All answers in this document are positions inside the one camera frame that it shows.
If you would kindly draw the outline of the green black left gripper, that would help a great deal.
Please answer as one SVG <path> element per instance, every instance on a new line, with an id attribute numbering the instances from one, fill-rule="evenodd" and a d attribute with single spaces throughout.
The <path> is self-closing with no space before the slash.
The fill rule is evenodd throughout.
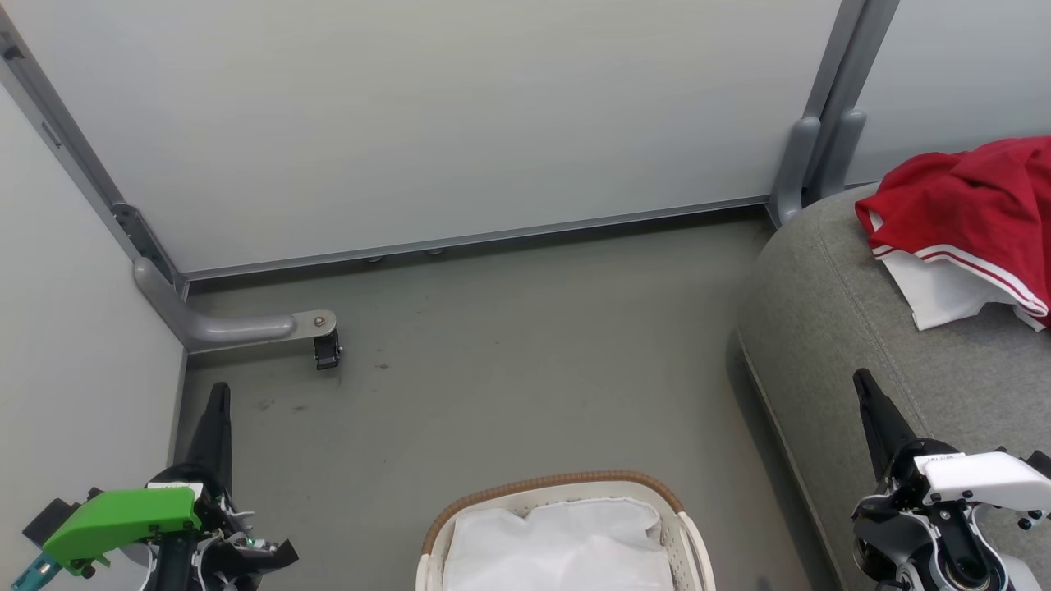
<path id="1" fill-rule="evenodd" d="M 184 463 L 143 488 L 94 488 L 41 552 L 88 580 L 122 550 L 145 566 L 140 591 L 257 591 L 264 576 L 296 564 L 298 553 L 289 541 L 254 536 L 249 517 L 232 498 L 232 389 L 217 382 Z M 98 545 L 61 542 L 78 530 L 98 532 L 90 535 Z"/>

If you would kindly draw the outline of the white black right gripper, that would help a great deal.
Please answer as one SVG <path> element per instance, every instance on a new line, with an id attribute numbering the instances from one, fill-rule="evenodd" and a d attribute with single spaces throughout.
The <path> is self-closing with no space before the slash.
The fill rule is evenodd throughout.
<path id="1" fill-rule="evenodd" d="M 965 454 L 918 439 L 872 373 L 853 373 L 857 404 L 877 478 L 851 514 L 859 567 L 1027 567 L 982 524 L 994 510 L 1017 514 L 1021 531 L 1051 519 L 1051 456 L 1002 449 Z"/>

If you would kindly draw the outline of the red garment with white trim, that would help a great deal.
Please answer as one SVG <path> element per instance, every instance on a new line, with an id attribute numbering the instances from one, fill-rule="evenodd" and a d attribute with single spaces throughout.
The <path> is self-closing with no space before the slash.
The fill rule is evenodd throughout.
<path id="1" fill-rule="evenodd" d="M 988 304 L 1051 328 L 1051 135 L 909 158 L 856 216 L 921 332 Z"/>

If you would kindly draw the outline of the white laundry basket brown rim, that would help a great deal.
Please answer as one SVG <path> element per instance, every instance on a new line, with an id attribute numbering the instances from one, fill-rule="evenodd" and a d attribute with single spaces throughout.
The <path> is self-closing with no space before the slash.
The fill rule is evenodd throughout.
<path id="1" fill-rule="evenodd" d="M 526 478 L 488 488 L 451 502 L 433 521 L 423 542 L 414 591 L 444 591 L 444 567 L 455 521 L 463 514 L 503 509 L 526 517 L 534 509 L 581 500 L 630 498 L 645 502 L 660 516 L 658 539 L 668 554 L 675 591 L 716 591 L 712 561 L 697 525 L 668 486 L 631 470 L 600 470 Z"/>

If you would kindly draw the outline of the white basket liner cloth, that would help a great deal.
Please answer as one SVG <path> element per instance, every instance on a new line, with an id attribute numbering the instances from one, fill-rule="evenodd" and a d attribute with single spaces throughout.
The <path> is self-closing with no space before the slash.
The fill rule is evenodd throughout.
<path id="1" fill-rule="evenodd" d="M 474 511 L 455 519 L 444 591 L 673 591 L 661 524 L 630 498 Z"/>

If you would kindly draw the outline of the grey fabric sofa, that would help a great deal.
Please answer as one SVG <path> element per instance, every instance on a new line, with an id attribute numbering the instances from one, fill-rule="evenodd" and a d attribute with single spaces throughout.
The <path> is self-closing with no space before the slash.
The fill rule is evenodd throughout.
<path id="1" fill-rule="evenodd" d="M 856 202 L 875 190 L 822 199 L 778 229 L 738 314 L 743 353 L 844 591 L 874 590 L 852 553 L 852 510 L 877 487 L 856 370 L 874 375 L 922 437 L 968 454 L 1051 455 L 1051 332 L 1003 305 L 920 332 L 856 218 Z"/>

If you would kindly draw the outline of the grey partition foot bracket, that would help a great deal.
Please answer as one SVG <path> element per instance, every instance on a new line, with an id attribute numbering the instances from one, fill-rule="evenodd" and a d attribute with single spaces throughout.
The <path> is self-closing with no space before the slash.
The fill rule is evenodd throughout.
<path id="1" fill-rule="evenodd" d="M 256 346 L 275 341 L 301 341 L 332 337 L 337 315 L 327 309 L 304 313 L 223 318 L 199 313 L 181 299 L 150 259 L 132 263 L 136 288 L 154 307 L 187 353 Z"/>

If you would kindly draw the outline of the grey double partition post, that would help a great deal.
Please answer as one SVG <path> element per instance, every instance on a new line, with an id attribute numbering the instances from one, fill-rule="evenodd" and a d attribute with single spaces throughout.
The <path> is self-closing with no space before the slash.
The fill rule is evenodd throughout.
<path id="1" fill-rule="evenodd" d="M 803 116 L 792 124 L 766 209 L 780 228 L 806 205 L 844 191 L 866 113 L 857 100 L 901 0 L 841 0 Z"/>

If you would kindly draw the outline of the grey partition bottom rail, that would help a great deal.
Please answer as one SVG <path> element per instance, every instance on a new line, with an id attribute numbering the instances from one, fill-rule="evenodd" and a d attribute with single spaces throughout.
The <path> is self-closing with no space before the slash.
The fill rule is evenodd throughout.
<path id="1" fill-rule="evenodd" d="M 463 247 L 477 244 L 494 243 L 498 241 L 515 240 L 521 238 L 532 238 L 532 236 L 547 236 L 553 233 L 566 233 L 572 231 L 590 231 L 594 228 L 607 226 L 623 226 L 632 223 L 645 223 L 660 220 L 660 218 L 680 218 L 695 216 L 695 213 L 722 212 L 722 210 L 740 209 L 755 206 L 765 206 L 769 204 L 769 195 L 758 195 L 758 197 L 747 197 L 740 199 L 721 199 L 710 203 L 694 204 L 681 207 L 669 207 L 652 212 L 623 213 L 622 216 L 607 216 L 601 218 L 588 218 L 566 223 L 547 224 L 541 226 L 530 226 L 514 231 L 491 231 L 485 233 L 474 233 L 459 236 L 458 238 L 444 238 L 432 241 L 418 241 L 401 245 L 390 245 L 384 247 L 369 248 L 368 250 L 348 250 L 342 252 L 330 252 L 330 254 L 311 254 L 310 257 L 297 257 L 291 259 L 275 259 L 274 261 L 255 264 L 234 265 L 228 267 L 218 267 L 214 269 L 199 270 L 198 272 L 183 272 L 185 281 L 189 283 L 227 279 L 227 277 L 247 277 L 264 273 L 289 272 L 293 269 L 305 269 L 322 267 L 331 264 L 342 264 L 360 259 L 375 257 L 393 257 L 393 254 L 412 254 L 412 252 L 424 252 L 428 250 L 449 250 L 449 248 Z"/>

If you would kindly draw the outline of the grey slanted partition post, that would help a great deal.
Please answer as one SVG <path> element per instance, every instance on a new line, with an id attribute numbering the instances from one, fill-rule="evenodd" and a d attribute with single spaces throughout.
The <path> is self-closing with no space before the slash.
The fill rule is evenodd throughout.
<path id="1" fill-rule="evenodd" d="M 30 46 L 16 29 L 3 0 L 0 0 L 0 83 L 12 93 L 30 123 L 48 142 L 65 172 L 89 200 L 95 212 L 108 224 L 128 258 L 153 262 L 164 280 L 176 292 L 182 293 L 186 280 L 161 246 L 144 213 L 117 188 L 112 176 L 75 123 Z"/>

